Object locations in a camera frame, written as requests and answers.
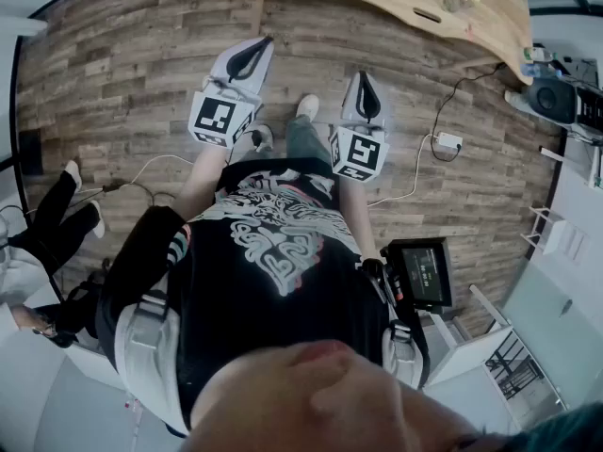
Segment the black t-shirt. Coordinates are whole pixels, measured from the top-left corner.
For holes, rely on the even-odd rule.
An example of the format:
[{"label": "black t-shirt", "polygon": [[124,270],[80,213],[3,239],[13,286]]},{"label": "black t-shirt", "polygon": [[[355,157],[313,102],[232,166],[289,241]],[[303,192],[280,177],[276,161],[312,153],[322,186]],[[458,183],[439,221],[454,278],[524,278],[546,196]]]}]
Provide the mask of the black t-shirt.
[{"label": "black t-shirt", "polygon": [[216,203],[170,244],[170,306],[181,316],[185,422],[209,379],[262,347],[337,339],[382,364],[387,308],[357,270],[337,182],[317,159],[237,163]]}]

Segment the hand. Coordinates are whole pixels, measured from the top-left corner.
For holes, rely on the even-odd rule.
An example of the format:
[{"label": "hand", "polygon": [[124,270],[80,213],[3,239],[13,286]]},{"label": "hand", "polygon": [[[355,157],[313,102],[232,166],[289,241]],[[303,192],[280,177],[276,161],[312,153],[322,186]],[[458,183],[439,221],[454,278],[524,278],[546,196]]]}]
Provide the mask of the hand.
[{"label": "hand", "polygon": [[10,312],[12,313],[12,317],[15,319],[19,330],[33,328],[45,332],[49,327],[46,320],[38,315],[35,310],[27,308],[26,306],[11,306]]}]

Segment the black pants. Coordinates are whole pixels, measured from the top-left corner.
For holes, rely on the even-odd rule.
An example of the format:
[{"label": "black pants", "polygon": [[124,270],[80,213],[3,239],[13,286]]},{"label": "black pants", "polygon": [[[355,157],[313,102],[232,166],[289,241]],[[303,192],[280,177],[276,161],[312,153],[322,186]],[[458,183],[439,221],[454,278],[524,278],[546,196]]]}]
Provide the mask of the black pants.
[{"label": "black pants", "polygon": [[75,181],[63,171],[58,182],[41,201],[33,224],[8,240],[40,260],[49,276],[54,275],[79,250],[82,241],[99,223],[93,204],[87,204],[62,223],[75,192]]}]

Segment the small bottle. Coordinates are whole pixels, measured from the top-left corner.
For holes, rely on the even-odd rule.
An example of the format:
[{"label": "small bottle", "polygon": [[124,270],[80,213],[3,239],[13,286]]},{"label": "small bottle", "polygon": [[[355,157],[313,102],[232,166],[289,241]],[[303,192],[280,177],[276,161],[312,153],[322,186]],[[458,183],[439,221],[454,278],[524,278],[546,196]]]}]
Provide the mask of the small bottle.
[{"label": "small bottle", "polygon": [[521,64],[521,73],[526,77],[561,77],[562,71],[553,69],[546,64]]},{"label": "small bottle", "polygon": [[475,7],[481,0],[440,0],[442,2],[442,8],[445,11],[454,13],[458,10],[465,10],[468,8]]},{"label": "small bottle", "polygon": [[541,47],[525,47],[524,58],[534,62],[552,62],[557,59],[557,54]]}]

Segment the person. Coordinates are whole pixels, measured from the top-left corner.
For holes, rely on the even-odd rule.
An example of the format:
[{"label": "person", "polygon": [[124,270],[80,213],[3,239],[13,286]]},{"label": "person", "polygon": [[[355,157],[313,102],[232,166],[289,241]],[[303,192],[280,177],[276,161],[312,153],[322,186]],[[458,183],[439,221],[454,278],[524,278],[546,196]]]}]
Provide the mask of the person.
[{"label": "person", "polygon": [[55,334],[50,330],[52,324],[47,317],[25,306],[24,302],[48,284],[49,277],[77,252],[90,231],[98,238],[105,234],[105,222],[97,201],[90,201],[62,221],[73,194],[81,186],[79,167],[69,161],[57,183],[42,199],[29,228],[8,237],[7,222],[0,218],[3,242],[0,249],[0,344],[23,329],[43,331],[51,337]]},{"label": "person", "polygon": [[497,450],[382,367],[389,311],[359,270],[378,257],[362,185],[333,175],[305,97],[272,158],[203,147],[170,207],[115,259],[96,315],[126,388],[183,451]]}]

